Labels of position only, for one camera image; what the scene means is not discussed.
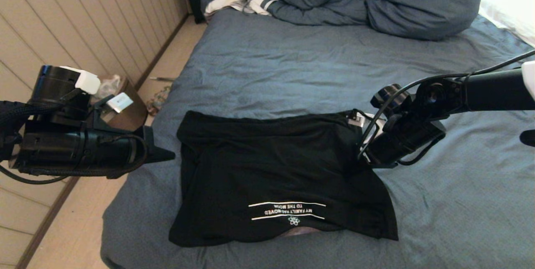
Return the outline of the black moon print T-shirt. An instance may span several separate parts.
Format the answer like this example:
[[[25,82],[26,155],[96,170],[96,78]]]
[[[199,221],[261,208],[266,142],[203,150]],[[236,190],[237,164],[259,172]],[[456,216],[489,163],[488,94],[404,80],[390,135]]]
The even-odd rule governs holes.
[[[169,241],[251,243],[296,228],[398,240],[386,186],[357,160],[359,118],[356,110],[272,120],[188,111],[176,134],[182,203]]]

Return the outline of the brown trash bin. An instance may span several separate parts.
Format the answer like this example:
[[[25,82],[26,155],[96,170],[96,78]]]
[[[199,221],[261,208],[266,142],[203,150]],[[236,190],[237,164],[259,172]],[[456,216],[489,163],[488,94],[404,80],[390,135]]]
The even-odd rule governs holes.
[[[111,75],[99,76],[99,80],[106,78]],[[121,76],[122,82],[120,85],[119,91],[115,93],[115,96],[121,93],[125,93],[131,100],[132,104],[127,106],[121,112],[116,112],[108,105],[102,107],[101,119],[106,122],[110,127],[117,129],[124,129],[128,131],[135,131],[139,127],[145,124],[146,118],[148,116],[145,103],[140,98],[134,86],[132,86],[129,79],[124,76]],[[96,99],[94,95],[92,96],[90,103],[94,105],[99,102],[101,99]]]

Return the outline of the patterned item on floor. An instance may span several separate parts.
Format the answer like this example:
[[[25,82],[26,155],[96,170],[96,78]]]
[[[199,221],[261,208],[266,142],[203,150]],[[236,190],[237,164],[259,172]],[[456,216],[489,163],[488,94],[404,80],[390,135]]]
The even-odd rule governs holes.
[[[158,114],[163,105],[166,103],[171,91],[171,86],[165,86],[162,90],[154,94],[154,96],[146,101],[146,109],[150,116]]]

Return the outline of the clear plastic bin liner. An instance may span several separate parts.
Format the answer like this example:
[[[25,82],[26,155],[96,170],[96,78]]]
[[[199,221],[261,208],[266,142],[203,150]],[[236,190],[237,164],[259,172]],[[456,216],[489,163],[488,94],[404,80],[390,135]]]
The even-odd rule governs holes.
[[[94,97],[96,99],[103,99],[109,95],[115,95],[120,89],[122,78],[119,75],[111,75],[101,79],[99,90],[97,90]]]

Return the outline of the blue bed sheet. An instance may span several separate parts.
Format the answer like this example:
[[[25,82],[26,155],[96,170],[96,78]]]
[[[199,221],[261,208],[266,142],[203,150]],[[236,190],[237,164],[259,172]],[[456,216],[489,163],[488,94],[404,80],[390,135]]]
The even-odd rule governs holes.
[[[530,50],[480,16],[427,42],[222,10],[155,118],[155,142],[178,150],[187,110],[258,119],[373,113],[369,100],[383,86],[485,69]],[[180,248],[168,240],[181,204],[176,159],[127,177],[103,215],[101,258],[111,269],[535,269],[535,148],[519,141],[535,113],[469,112],[444,125],[445,139],[416,165],[377,170],[398,241],[338,231]]]

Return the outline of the white pillow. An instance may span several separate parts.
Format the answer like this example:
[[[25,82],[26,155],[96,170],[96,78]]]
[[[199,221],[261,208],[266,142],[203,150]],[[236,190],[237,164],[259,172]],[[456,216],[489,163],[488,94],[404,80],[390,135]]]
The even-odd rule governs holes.
[[[481,0],[479,14],[535,48],[535,0]]]

